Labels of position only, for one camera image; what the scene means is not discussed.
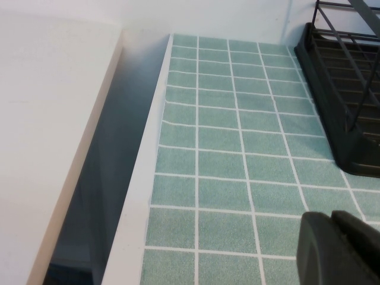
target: white shelf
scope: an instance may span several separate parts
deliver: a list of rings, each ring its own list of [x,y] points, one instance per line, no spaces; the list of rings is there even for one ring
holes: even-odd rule
[[[121,52],[115,26],[0,11],[0,280],[40,284]]]

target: white laminate edge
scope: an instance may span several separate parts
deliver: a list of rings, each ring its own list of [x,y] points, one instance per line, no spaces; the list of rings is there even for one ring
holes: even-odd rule
[[[171,35],[102,285],[140,283],[172,45]]]

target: grid tile pattern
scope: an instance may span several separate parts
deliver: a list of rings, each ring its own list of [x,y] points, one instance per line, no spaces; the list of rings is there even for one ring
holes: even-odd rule
[[[299,284],[305,211],[380,229],[380,179],[334,164],[292,49],[173,44],[141,284]]]

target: white wall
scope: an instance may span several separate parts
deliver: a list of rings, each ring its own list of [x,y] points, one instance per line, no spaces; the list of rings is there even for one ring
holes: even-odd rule
[[[366,2],[379,5],[377,0]],[[314,5],[315,0],[0,1],[0,9],[116,23],[130,29],[294,45],[304,24],[311,21]],[[329,15],[338,27],[367,30],[360,17],[350,18],[349,13],[339,11]]]

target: white grout line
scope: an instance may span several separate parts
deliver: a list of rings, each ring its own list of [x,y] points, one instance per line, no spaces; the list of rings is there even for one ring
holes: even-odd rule
[[[171,176],[171,177],[183,177],[183,178],[195,178],[195,175],[187,175],[187,174],[174,174],[174,173],[163,173],[156,172],[156,175],[160,176]],[[201,176],[200,179],[211,179],[211,180],[219,180],[219,181],[233,181],[233,182],[246,182],[246,179],[238,179],[238,178],[221,178],[214,176]],[[297,186],[296,183],[288,183],[288,182],[274,182],[274,181],[266,181],[266,180],[249,180],[250,183],[262,183],[262,184],[270,184],[270,185],[283,185],[283,186]],[[345,187],[334,187],[334,186],[320,186],[320,185],[309,185],[309,184],[300,184],[303,188],[319,188],[326,190],[341,190],[347,191],[348,188]],[[369,190],[369,189],[359,189],[359,188],[351,188],[354,192],[368,192],[368,193],[377,193],[380,194],[380,190]]]
[[[164,144],[159,144],[159,147],[163,148],[171,148],[171,149],[177,149],[177,150],[192,150],[192,151],[209,151],[211,153],[227,153],[227,154],[243,154],[240,151],[231,151],[231,150],[212,150],[209,148],[193,148],[193,147],[177,147],[175,145],[164,145]],[[278,154],[266,154],[266,153],[245,153],[248,156],[265,156],[265,157],[276,157],[276,158],[281,158],[281,159],[288,159],[288,156],[282,156]],[[316,162],[333,162],[331,159],[314,159],[311,157],[294,157],[293,159],[299,159],[299,160],[313,160]]]
[[[176,86],[176,85],[170,85],[167,84],[167,87],[172,87],[172,88],[179,88],[179,89],[191,89],[191,90],[196,90],[196,88],[193,87],[183,87],[183,86]],[[231,91],[227,90],[218,90],[218,89],[205,89],[205,88],[198,88],[198,90],[202,91],[213,91],[213,92],[225,92],[225,93],[232,93]],[[270,94],[264,94],[264,93],[253,93],[253,92],[236,92],[239,94],[249,94],[249,95],[259,95],[259,96],[269,96],[272,97]],[[273,97],[281,97],[281,98],[291,98],[291,99],[300,99],[300,100],[309,100],[307,97],[297,97],[297,96],[284,96],[284,95],[273,95]]]
[[[192,58],[179,58],[177,56],[173,56],[172,58],[174,58],[174,59],[183,59],[185,61],[196,61],[196,59],[192,59]],[[229,62],[225,62],[225,61],[210,61],[210,60],[207,60],[207,59],[200,59],[199,61],[200,62],[201,61],[203,61],[203,62],[216,62],[218,64],[229,64]],[[244,64],[244,63],[241,63],[241,62],[232,62],[232,65],[236,65],[236,64],[239,64],[239,65],[253,65],[255,67],[262,67],[262,65],[260,65],[260,64]],[[301,70],[300,68],[283,67],[283,66],[272,66],[272,65],[267,65],[267,67],[270,67],[270,68],[279,68],[279,69],[299,69],[299,70]]]
[[[169,125],[173,125],[173,126],[188,126],[188,127],[191,127],[191,128],[195,128],[195,125],[188,125],[188,124],[185,124],[185,123],[172,123],[172,122],[169,122],[167,120],[162,120],[162,122],[164,122],[166,124],[169,124]],[[200,128],[210,128],[210,129],[226,129],[228,131],[238,131],[238,129],[226,128],[226,127],[223,127],[223,126],[199,125],[199,127]],[[258,130],[258,129],[242,129],[242,131],[243,132],[261,132],[263,134],[282,134],[281,132],[261,131],[261,130]],[[325,138],[322,135],[291,134],[291,133],[288,133],[288,132],[286,132],[285,135],[295,135],[295,136],[299,136],[299,137],[312,137],[312,138]]]
[[[181,106],[188,106],[188,107],[197,107],[196,104],[189,104],[189,103],[179,103],[179,102],[173,102],[173,101],[165,101],[168,104],[172,105],[181,105]],[[236,108],[228,108],[228,107],[216,107],[216,106],[205,106],[205,105],[199,105],[200,108],[209,108],[209,109],[220,109],[220,110],[233,110],[235,111]],[[276,114],[276,112],[273,111],[266,111],[266,110],[250,110],[250,109],[239,109],[239,111],[244,112],[251,112],[251,113],[267,113],[267,114]],[[315,117],[315,115],[306,115],[306,114],[297,114],[297,113],[287,113],[287,112],[279,112],[281,115],[289,115],[289,116],[300,116],[300,117]]]
[[[269,88],[269,92],[270,94],[272,95],[273,92],[272,92],[272,88],[271,88],[271,84],[270,84],[270,81],[268,79],[268,74],[267,74],[267,69],[264,65],[264,61],[262,59],[262,55],[261,55],[261,51],[260,51],[260,45],[257,44],[257,48],[259,50],[259,54],[260,54],[260,60],[261,60],[261,63],[262,63],[262,66],[264,67],[264,74],[265,74],[265,78],[267,79],[267,84],[268,84],[268,88]],[[299,191],[299,195],[301,197],[301,200],[302,200],[302,204],[303,206],[305,207],[305,210],[306,211],[309,211],[309,207],[306,203],[306,200],[305,200],[305,196],[303,195],[303,191],[302,191],[302,187],[300,185],[300,182],[299,182],[299,179],[298,179],[298,175],[297,175],[297,171],[296,171],[296,168],[295,168],[295,164],[293,162],[293,159],[292,159],[292,155],[290,153],[290,149],[289,149],[289,146],[287,144],[287,140],[286,140],[286,136],[285,136],[285,133],[284,133],[284,129],[283,129],[283,125],[281,123],[281,119],[280,119],[280,114],[278,113],[278,110],[277,110],[277,105],[276,105],[276,100],[274,100],[274,97],[272,96],[272,101],[273,101],[273,105],[274,105],[274,110],[275,112],[277,113],[277,120],[278,120],[278,124],[280,126],[280,130],[281,130],[281,133],[283,135],[283,139],[284,139],[284,143],[285,143],[285,148],[286,148],[286,152],[287,152],[287,155],[289,157],[289,161],[290,161],[290,165],[292,167],[292,171],[293,171],[293,174],[294,174],[294,178],[296,179],[296,182],[297,182],[297,187],[298,187],[298,191]]]
[[[275,213],[256,213],[256,216],[288,218],[288,219],[301,219],[302,218],[302,216],[299,216],[299,215],[287,215],[287,214],[275,214]]]
[[[231,77],[231,75],[221,75],[221,74],[211,74],[211,73],[196,73],[196,72],[188,72],[188,71],[180,71],[180,70],[169,70],[169,72],[184,73],[184,74],[199,74],[199,75],[216,76],[216,77]],[[234,78],[266,81],[266,79],[257,78],[257,77],[234,76]],[[290,80],[269,79],[269,81],[277,81],[277,82],[284,82],[284,83],[299,83],[300,85],[303,84],[300,81],[290,81]]]
[[[151,249],[156,251],[177,251],[177,252],[188,252],[188,253],[194,253],[195,250],[192,248],[171,248],[168,246],[151,246],[151,245],[145,245],[145,249]],[[199,249],[199,253],[201,254],[219,254],[219,255],[233,255],[238,257],[258,257],[258,254],[249,254],[245,252],[233,252],[233,251],[210,251],[207,249]],[[295,256],[281,256],[281,255],[267,255],[263,254],[261,255],[263,258],[266,259],[283,259],[283,260],[296,260]]]
[[[341,173],[341,175],[342,175],[342,178],[343,178],[343,180],[344,180],[344,183],[346,183],[347,189],[348,189],[349,192],[350,192],[350,195],[351,195],[352,201],[354,202],[357,211],[360,213],[360,216],[362,217],[362,220],[363,220],[363,221],[366,221],[366,216],[364,216],[362,210],[361,210],[360,207],[359,207],[359,203],[356,201],[355,194],[354,194],[354,192],[353,192],[352,189],[351,189],[350,183],[349,183],[349,181],[347,180],[346,175],[344,174],[343,170],[341,170],[341,169],[340,169],[340,173]]]
[[[235,89],[235,79],[233,76],[233,69],[232,69],[232,61],[231,61],[231,51],[230,51],[230,41],[227,40],[227,48],[228,48],[228,57],[230,61],[230,70],[231,70],[231,77],[232,77],[232,89],[233,89],[233,95],[235,97],[235,107],[236,107],[236,117],[237,117],[237,126],[239,127],[239,136],[240,136],[240,144],[242,147],[242,157],[243,157],[243,165],[244,165],[244,172],[245,172],[245,178],[246,178],[246,184],[247,184],[247,191],[248,191],[248,199],[249,204],[251,205],[251,211],[252,211],[252,224],[254,227],[254,235],[255,235],[255,241],[256,241],[256,251],[257,251],[257,257],[259,261],[259,270],[260,270],[260,276],[261,276],[261,284],[266,285],[265,282],[265,274],[264,274],[264,264],[261,257],[261,247],[260,247],[260,241],[259,241],[259,233],[257,229],[256,224],[256,216],[255,216],[255,206],[252,199],[252,193],[251,193],[251,183],[249,182],[249,174],[248,174],[248,167],[247,167],[247,161],[245,156],[245,148],[244,148],[244,141],[243,141],[243,132],[242,132],[242,126],[240,123],[240,115],[239,115],[239,107],[238,107],[238,97],[236,95],[236,89]]]
[[[171,209],[171,210],[185,210],[185,211],[201,211],[201,212],[213,212],[213,213],[225,213],[225,214],[239,214],[239,215],[251,215],[250,211],[238,211],[238,210],[225,210],[225,209],[213,209],[213,208],[197,208],[197,207],[184,207],[184,206],[171,206],[171,205],[151,205],[151,208],[158,209]]]
[[[187,48],[187,49],[196,49],[196,47],[191,47],[191,46],[175,46],[173,45],[174,47],[178,47],[178,48]],[[215,51],[218,51],[218,52],[228,52],[228,50],[225,50],[225,49],[206,49],[206,48],[199,48],[199,50],[215,50]],[[253,53],[254,55],[259,55],[258,52],[242,52],[240,50],[230,50],[231,53]],[[284,57],[289,57],[289,55],[273,55],[273,54],[270,54],[270,53],[263,53],[262,55],[272,55],[272,56],[284,56]]]
[[[199,146],[199,108],[198,108],[198,103],[199,103],[199,46],[200,46],[200,38],[197,37],[197,83],[196,87],[197,89],[195,90],[195,259],[194,259],[194,284],[198,285],[199,283],[199,253],[198,253],[198,248],[199,248],[199,151],[198,151],[198,146]]]

